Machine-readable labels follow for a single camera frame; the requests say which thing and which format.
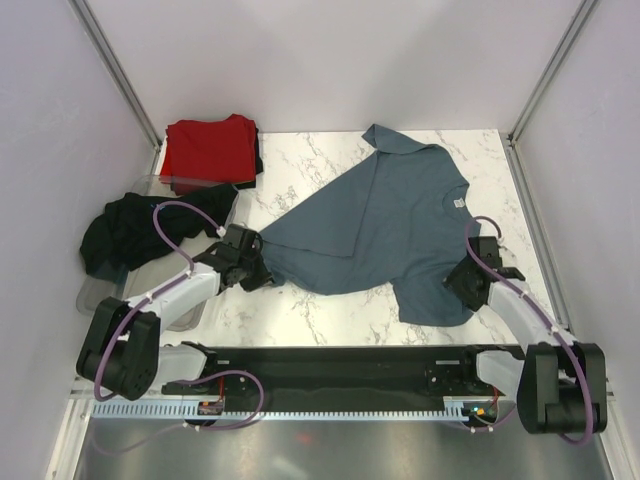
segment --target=gray shirt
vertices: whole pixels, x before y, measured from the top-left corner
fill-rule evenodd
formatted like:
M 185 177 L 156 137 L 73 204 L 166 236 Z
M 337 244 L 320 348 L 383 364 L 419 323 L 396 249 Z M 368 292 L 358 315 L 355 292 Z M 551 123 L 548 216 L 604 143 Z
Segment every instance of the gray shirt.
M 371 156 L 261 232 L 267 268 L 325 295 L 391 282 L 402 322 L 464 323 L 442 280 L 465 255 L 468 182 L 438 145 L 379 125 L 363 138 Z

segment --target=white marble table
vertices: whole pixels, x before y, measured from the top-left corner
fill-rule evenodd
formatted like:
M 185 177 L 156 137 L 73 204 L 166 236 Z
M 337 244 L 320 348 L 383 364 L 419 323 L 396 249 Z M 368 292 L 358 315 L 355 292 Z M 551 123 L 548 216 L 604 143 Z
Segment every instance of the white marble table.
M 467 205 L 501 225 L 505 246 L 516 256 L 531 292 L 550 310 L 524 215 L 495 130 L 404 132 L 444 146 L 470 183 Z M 265 172 L 257 188 L 241 193 L 234 221 L 260 230 L 331 180 L 364 160 L 373 149 L 362 132 L 262 135 Z M 482 233 L 491 234 L 491 227 Z M 390 285 L 321 296 L 291 284 L 251 294 L 238 286 L 209 301 L 200 324 L 165 332 L 162 344 L 196 341 L 209 346 L 361 346 L 515 343 L 504 322 L 486 308 L 458 327 L 423 327 L 398 321 Z

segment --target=red cloth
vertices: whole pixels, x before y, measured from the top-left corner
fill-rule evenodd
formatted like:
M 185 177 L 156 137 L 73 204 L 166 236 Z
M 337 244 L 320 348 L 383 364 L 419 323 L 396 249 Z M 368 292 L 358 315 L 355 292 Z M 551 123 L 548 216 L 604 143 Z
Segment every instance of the red cloth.
M 242 115 L 221 122 L 180 120 L 167 128 L 160 175 L 220 183 L 256 179 L 256 124 Z

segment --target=white wall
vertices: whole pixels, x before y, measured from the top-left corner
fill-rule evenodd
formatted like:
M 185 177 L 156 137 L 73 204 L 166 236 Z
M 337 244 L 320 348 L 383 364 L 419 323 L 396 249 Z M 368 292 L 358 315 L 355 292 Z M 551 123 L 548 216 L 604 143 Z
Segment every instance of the white wall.
M 89 221 L 152 149 L 65 0 L 0 6 L 0 477 L 44 476 L 88 327 Z
M 158 132 L 509 130 L 579 0 L 89 0 Z
M 521 140 L 572 324 L 640 454 L 640 4 L 600 2 Z

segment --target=plastic bin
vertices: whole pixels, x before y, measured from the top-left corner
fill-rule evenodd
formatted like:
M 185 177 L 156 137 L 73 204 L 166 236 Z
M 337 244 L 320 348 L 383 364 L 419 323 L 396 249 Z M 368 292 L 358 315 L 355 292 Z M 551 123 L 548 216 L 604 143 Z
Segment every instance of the plastic bin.
M 219 184 L 203 180 L 147 175 L 137 180 L 130 191 L 140 195 L 178 198 L 178 195 L 175 194 L 172 187 L 178 187 L 176 189 L 180 191 L 184 189 L 193 190 L 212 187 L 215 185 Z M 237 201 L 238 198 L 236 197 L 236 202 L 229 213 L 225 226 L 228 226 L 234 217 Z M 217 239 L 209 238 L 204 232 L 201 232 L 195 238 L 185 238 L 180 244 L 180 247 L 189 255 L 193 256 L 204 251 L 215 241 L 217 241 Z M 103 299 L 109 296 L 124 299 L 144 293 L 181 272 L 185 266 L 184 258 L 176 253 L 171 253 L 148 262 L 131 272 L 127 271 L 124 267 L 113 271 L 113 269 L 105 266 L 105 270 L 110 270 L 105 276 L 113 280 L 101 280 L 87 276 L 76 298 L 76 308 L 83 315 L 92 317 L 96 307 Z M 175 332 L 182 332 L 195 328 L 200 322 L 205 303 L 206 302 L 202 302 L 185 313 L 168 329 Z

